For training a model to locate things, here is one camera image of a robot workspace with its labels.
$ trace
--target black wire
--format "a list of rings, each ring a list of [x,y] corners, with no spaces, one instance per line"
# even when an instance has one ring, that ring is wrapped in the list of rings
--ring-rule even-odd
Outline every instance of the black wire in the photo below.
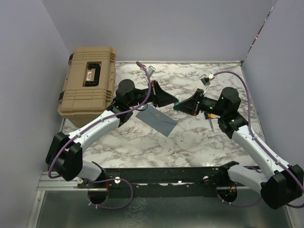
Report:
[[[148,108],[148,104],[146,104],[146,108],[145,109],[136,109],[137,111],[143,112],[146,111],[146,109]]]

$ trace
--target gray paper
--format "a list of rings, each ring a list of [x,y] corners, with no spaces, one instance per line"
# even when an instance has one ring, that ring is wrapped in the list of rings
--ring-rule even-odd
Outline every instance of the gray paper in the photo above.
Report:
[[[177,124],[175,120],[150,105],[145,111],[139,112],[136,117],[166,137]]]

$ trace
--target floor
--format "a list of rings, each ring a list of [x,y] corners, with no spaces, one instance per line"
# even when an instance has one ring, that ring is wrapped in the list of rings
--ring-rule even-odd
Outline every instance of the floor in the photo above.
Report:
[[[242,75],[237,63],[151,65],[156,68],[152,79],[157,80],[164,91],[179,95],[180,101],[192,96],[197,88],[204,88],[200,81],[203,74],[230,70]],[[115,84],[127,78],[134,81],[136,88],[146,88],[142,71],[136,64],[118,64]],[[227,86],[239,91],[242,99],[239,112],[247,119],[246,93],[235,76],[217,76],[206,95],[218,99],[221,90]],[[134,113],[118,130],[93,143],[85,151],[84,160],[95,161],[104,168],[219,166],[232,160],[242,165],[255,165],[242,148],[222,133],[216,119],[212,120],[215,129],[211,131],[208,120],[202,114],[195,117],[179,112],[175,115],[172,107],[160,108],[178,122],[168,137],[141,122]],[[261,136],[254,109],[251,115],[253,129]],[[74,130],[76,128],[66,120],[63,131],[68,133]]]

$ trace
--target white marble tabletop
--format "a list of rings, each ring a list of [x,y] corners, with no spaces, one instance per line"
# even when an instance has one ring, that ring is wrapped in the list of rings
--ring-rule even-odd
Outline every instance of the white marble tabletop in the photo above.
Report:
[[[204,88],[200,81],[203,74],[230,70],[242,75],[236,63],[148,65],[156,68],[152,80],[157,80],[164,91],[179,95],[180,101],[192,96],[197,88]],[[136,64],[118,64],[115,84],[127,78],[134,81],[136,88],[147,87]],[[206,95],[218,99],[221,90],[227,86],[238,90],[242,99],[239,112],[247,119],[246,93],[235,76],[217,76]],[[214,131],[211,131],[203,114],[197,117],[181,112],[173,114],[172,107],[159,108],[178,122],[168,137],[141,122],[135,117],[137,112],[134,112],[127,123],[93,143],[85,151],[84,160],[95,161],[105,168],[219,166],[232,160],[242,165],[255,165],[246,152],[219,129],[216,119],[212,120]],[[253,129],[261,135],[257,116],[254,111],[251,114]],[[66,120],[63,131],[74,130],[76,128]]]

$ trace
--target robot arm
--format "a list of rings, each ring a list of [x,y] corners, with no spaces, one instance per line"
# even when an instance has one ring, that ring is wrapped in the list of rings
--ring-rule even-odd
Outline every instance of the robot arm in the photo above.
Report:
[[[151,87],[151,93],[145,104],[153,103],[156,107],[163,107],[178,101],[174,96],[164,92],[157,81],[151,81]],[[75,177],[91,181],[102,179],[105,174],[104,169],[94,162],[83,161],[84,151],[100,137],[127,122],[133,114],[130,107],[142,103],[147,94],[148,89],[136,89],[132,80],[121,81],[116,90],[116,98],[98,118],[74,132],[69,134],[59,132],[54,136],[46,163],[51,166],[53,160],[56,160],[52,170],[66,181]]]
[[[261,194],[268,206],[277,209],[302,195],[299,186],[286,170],[278,164],[277,160],[285,167],[288,167],[302,185],[303,170],[300,166],[291,166],[284,159],[280,158],[259,139],[255,132],[252,135],[247,120],[238,112],[240,102],[238,91],[232,87],[224,88],[218,100],[205,97],[204,91],[197,89],[192,97],[175,105],[174,110],[190,115],[206,112],[220,116],[218,124],[222,132],[244,148],[263,172],[257,173],[251,171],[239,165],[239,163],[232,161],[221,167],[225,179],[241,183],[255,190]],[[263,150],[255,138],[276,158],[276,161]]]

